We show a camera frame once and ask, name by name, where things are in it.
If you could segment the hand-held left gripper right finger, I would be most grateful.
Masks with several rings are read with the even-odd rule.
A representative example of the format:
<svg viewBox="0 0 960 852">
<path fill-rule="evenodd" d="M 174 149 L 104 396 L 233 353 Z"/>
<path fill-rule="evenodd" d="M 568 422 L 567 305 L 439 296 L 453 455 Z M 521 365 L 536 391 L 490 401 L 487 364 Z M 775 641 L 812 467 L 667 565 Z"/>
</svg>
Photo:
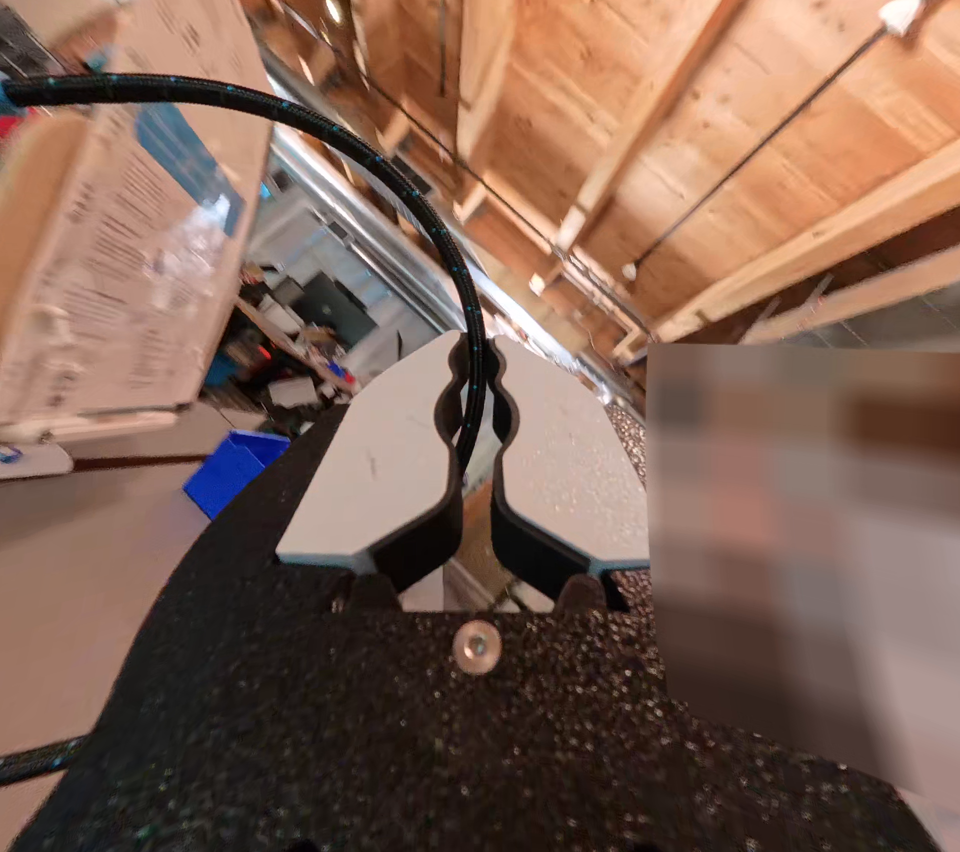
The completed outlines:
<svg viewBox="0 0 960 852">
<path fill-rule="evenodd" d="M 555 601 L 570 579 L 647 568 L 647 497 L 604 406 L 561 366 L 506 336 L 490 342 L 500 441 L 491 545 Z"/>
</svg>

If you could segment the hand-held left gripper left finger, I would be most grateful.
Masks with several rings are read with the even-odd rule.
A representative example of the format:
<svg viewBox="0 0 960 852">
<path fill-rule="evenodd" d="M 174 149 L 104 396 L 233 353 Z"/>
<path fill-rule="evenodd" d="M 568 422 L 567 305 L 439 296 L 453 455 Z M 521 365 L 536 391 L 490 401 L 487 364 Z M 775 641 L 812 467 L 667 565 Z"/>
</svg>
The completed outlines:
<svg viewBox="0 0 960 852">
<path fill-rule="evenodd" d="M 390 366 L 350 403 L 276 547 L 287 565 L 379 573 L 404 592 L 457 551 L 463 335 Z"/>
</svg>

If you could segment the cluttered long workbench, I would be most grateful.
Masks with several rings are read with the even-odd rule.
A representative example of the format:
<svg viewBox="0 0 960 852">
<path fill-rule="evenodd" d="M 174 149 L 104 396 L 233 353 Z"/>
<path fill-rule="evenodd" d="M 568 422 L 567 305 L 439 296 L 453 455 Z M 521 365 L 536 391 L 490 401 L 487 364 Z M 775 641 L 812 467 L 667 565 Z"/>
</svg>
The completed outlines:
<svg viewBox="0 0 960 852">
<path fill-rule="evenodd" d="M 281 285 L 269 281 L 277 269 L 248 260 L 239 274 L 238 296 L 199 394 L 226 418 L 254 416 L 255 430 L 297 438 L 404 356 L 402 332 L 387 330 L 379 368 L 351 358 L 353 348 L 330 317 L 302 317 L 278 299 Z"/>
</svg>

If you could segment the blue plastic bin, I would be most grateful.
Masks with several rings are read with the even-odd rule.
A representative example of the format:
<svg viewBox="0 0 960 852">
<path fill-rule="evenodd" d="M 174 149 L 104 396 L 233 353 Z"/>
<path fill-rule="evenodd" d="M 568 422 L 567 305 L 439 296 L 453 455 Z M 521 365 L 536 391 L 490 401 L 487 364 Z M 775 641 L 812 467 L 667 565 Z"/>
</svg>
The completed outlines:
<svg viewBox="0 0 960 852">
<path fill-rule="evenodd" d="M 290 445 L 290 439 L 283 436 L 232 429 L 186 480 L 182 490 L 213 521 Z"/>
</svg>

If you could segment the white printed cardboard box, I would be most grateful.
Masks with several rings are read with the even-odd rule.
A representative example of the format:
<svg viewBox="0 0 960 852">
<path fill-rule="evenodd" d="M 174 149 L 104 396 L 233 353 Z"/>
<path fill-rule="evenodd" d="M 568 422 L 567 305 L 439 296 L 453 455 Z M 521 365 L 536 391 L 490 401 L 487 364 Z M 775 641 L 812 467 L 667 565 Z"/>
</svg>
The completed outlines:
<svg viewBox="0 0 960 852">
<path fill-rule="evenodd" d="M 109 69 L 269 90 L 240 0 L 132 0 Z M 265 119 L 192 104 L 30 122 L 3 173 L 3 442 L 196 400 L 271 135 Z"/>
</svg>

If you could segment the white ceiling lamp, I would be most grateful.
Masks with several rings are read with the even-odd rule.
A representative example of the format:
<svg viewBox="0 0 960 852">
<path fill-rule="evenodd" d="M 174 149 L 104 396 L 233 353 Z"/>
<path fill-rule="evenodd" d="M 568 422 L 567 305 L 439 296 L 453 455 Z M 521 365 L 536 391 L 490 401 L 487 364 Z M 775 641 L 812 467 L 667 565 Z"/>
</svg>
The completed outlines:
<svg viewBox="0 0 960 852">
<path fill-rule="evenodd" d="M 891 0 L 878 11 L 878 18 L 886 36 L 904 39 L 919 22 L 928 0 Z"/>
</svg>

